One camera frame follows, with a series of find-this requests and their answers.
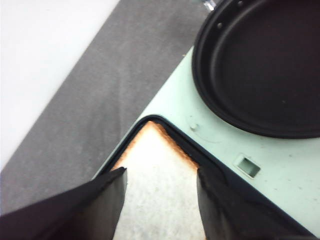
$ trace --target black frying pan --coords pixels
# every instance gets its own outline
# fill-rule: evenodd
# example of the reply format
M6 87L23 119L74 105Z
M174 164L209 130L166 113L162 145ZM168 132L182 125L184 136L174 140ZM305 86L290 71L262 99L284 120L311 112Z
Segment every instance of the black frying pan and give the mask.
M320 137L320 0L222 0L194 45L206 105L245 131Z

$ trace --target bread slice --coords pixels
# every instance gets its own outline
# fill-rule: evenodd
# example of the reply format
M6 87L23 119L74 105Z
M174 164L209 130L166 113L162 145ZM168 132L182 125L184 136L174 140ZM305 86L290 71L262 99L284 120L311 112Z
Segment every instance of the bread slice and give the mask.
M198 166L152 121L113 169L127 168L124 205L114 240L205 239L197 197Z

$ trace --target rectangular hole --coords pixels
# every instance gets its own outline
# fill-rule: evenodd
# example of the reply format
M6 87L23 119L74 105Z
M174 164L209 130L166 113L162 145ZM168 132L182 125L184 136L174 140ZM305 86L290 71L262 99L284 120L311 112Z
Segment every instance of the rectangular hole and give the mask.
M252 161L245 157L240 161L240 163L237 166L252 178L254 178L260 171L260 167L258 167Z

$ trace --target frying pan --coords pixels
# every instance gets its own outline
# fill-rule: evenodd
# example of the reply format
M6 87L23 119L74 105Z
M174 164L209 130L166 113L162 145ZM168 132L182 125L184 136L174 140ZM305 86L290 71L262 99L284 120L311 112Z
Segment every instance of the frying pan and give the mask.
M320 0L216 3L192 56L205 104L251 133L320 137Z

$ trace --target gray carpet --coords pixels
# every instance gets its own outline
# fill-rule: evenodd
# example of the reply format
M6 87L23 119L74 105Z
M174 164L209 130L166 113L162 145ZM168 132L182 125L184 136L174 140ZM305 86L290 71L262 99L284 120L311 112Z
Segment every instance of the gray carpet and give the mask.
M189 0L121 0L1 172L1 213L90 180L206 16Z

